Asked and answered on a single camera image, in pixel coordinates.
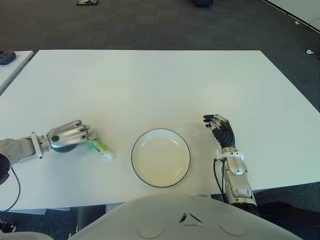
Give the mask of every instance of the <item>robotic hand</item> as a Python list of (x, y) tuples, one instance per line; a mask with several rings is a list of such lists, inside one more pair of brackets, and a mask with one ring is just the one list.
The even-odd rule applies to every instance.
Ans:
[(0, 185), (9, 177), (8, 171), (13, 164), (42, 159), (44, 152), (50, 149), (66, 153), (96, 138), (97, 135), (90, 130), (89, 125), (76, 120), (51, 129), (47, 135), (37, 136), (32, 132), (24, 138), (4, 139), (0, 141)]
[(221, 150), (216, 151), (214, 164), (222, 161), (222, 176), (225, 180), (227, 202), (247, 212), (259, 215), (256, 200), (247, 180), (248, 170), (243, 160), (245, 156), (236, 149), (236, 140), (231, 125), (219, 114), (203, 116), (206, 127), (220, 143)]

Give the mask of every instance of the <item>black cable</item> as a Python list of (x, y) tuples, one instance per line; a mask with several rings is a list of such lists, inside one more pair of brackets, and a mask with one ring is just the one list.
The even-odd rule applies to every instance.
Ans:
[(14, 205), (16, 205), (16, 203), (17, 203), (17, 202), (18, 202), (18, 200), (19, 200), (20, 193), (21, 193), (21, 185), (20, 185), (19, 178), (18, 178), (18, 176), (17, 176), (17, 174), (16, 174), (15, 170), (14, 170), (12, 167), (11, 167), (11, 170), (12, 170), (12, 172), (13, 172), (13, 174), (14, 174), (15, 178), (16, 178), (16, 181), (17, 181), (17, 183), (18, 183), (19, 192), (18, 192), (18, 196), (16, 197), (16, 200), (15, 200), (15, 201), (14, 201), (14, 203), (11, 205), (11, 207), (9, 207), (7, 210), (5, 210), (5, 211), (1, 212), (1, 213), (0, 213), (0, 216), (1, 216), (2, 214), (4, 214), (4, 213), (8, 212), (10, 209), (12, 209), (12, 208), (14, 207)]
[(217, 159), (215, 159), (214, 162), (213, 162), (213, 174), (214, 174), (214, 178), (215, 178), (216, 184), (218, 185), (219, 190), (220, 190), (220, 192), (221, 192), (222, 200), (223, 200), (223, 202), (225, 203), (224, 192), (223, 192), (223, 190), (221, 189), (220, 183), (219, 183), (218, 178), (217, 178), (217, 173), (216, 173), (216, 161), (217, 161)]

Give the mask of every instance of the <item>plate rim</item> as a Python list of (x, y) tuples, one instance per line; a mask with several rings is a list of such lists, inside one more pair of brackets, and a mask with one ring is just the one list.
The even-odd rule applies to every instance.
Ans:
[[(185, 143), (185, 145), (186, 145), (186, 148), (188, 149), (188, 153), (189, 153), (189, 164), (188, 164), (187, 170), (185, 171), (185, 174), (183, 175), (183, 177), (182, 177), (179, 181), (177, 181), (177, 182), (175, 182), (175, 183), (173, 183), (173, 184), (171, 184), (171, 185), (168, 185), (168, 186), (155, 186), (155, 185), (152, 185), (152, 184), (146, 182), (145, 180), (143, 180), (143, 179), (139, 176), (139, 174), (136, 172), (136, 169), (135, 169), (135, 167), (134, 167), (134, 163), (133, 163), (133, 152), (134, 152), (134, 149), (135, 149), (135, 146), (136, 146), (138, 140), (139, 140), (143, 135), (145, 135), (145, 134), (147, 134), (147, 133), (149, 133), (149, 132), (151, 132), (151, 131), (154, 131), (154, 130), (167, 130), (167, 131), (170, 131), (170, 132), (173, 132), (173, 133), (177, 134), (177, 135), (184, 141), (184, 143)], [(138, 177), (141, 181), (143, 181), (144, 183), (148, 184), (149, 186), (152, 186), (152, 187), (155, 187), (155, 188), (159, 188), (159, 189), (168, 188), (168, 187), (171, 187), (171, 186), (176, 185), (177, 183), (181, 182), (181, 180), (185, 178), (185, 176), (187, 175), (187, 173), (188, 173), (188, 171), (189, 171), (190, 163), (191, 163), (191, 154), (190, 154), (190, 149), (189, 149), (189, 146), (188, 146), (186, 140), (185, 140), (180, 134), (178, 134), (178, 133), (176, 133), (175, 131), (172, 131), (172, 130), (170, 130), (170, 129), (167, 129), (167, 128), (154, 128), (154, 129), (151, 129), (151, 130), (149, 130), (149, 131), (146, 131), (145, 133), (143, 133), (142, 135), (140, 135), (140, 136), (136, 139), (136, 141), (135, 141), (135, 143), (134, 143), (134, 145), (133, 145), (133, 147), (132, 147), (132, 150), (131, 150), (131, 166), (132, 166), (132, 168), (133, 168), (134, 173), (135, 173), (135, 174), (137, 175), (137, 177)]]

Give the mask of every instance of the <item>silver robotic hand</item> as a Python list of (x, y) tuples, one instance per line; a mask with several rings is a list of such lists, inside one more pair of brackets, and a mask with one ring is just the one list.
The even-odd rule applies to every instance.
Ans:
[(9, 177), (8, 171), (13, 164), (24, 163), (28, 160), (42, 159), (44, 153), (53, 149), (66, 153), (77, 145), (94, 140), (97, 135), (76, 120), (51, 129), (47, 135), (37, 136), (34, 132), (30, 136), (20, 139), (4, 139), (0, 141), (0, 184)]
[(248, 170), (243, 162), (245, 156), (236, 149), (235, 135), (229, 121), (219, 114), (205, 115), (203, 118), (205, 126), (212, 130), (221, 146), (221, 150), (216, 150), (214, 164), (222, 162), (221, 172), (225, 180), (227, 202), (259, 215), (254, 194), (247, 180)]
[(69, 152), (77, 145), (96, 138), (90, 126), (82, 124), (80, 120), (55, 127), (47, 134), (50, 148), (59, 153)]

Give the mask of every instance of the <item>small object on floor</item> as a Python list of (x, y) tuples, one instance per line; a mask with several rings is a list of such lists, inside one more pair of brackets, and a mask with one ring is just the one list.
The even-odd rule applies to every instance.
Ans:
[(76, 0), (77, 5), (98, 5), (99, 0)]
[(16, 59), (14, 51), (0, 51), (0, 65), (7, 65)]
[(92, 140), (92, 141), (90, 141), (90, 143), (106, 159), (111, 160), (114, 157), (114, 153), (112, 152), (112, 150), (110, 148), (108, 148), (106, 145), (104, 145), (103, 143), (101, 143), (97, 140)]
[(211, 8), (214, 0), (192, 0), (193, 3), (198, 7)]

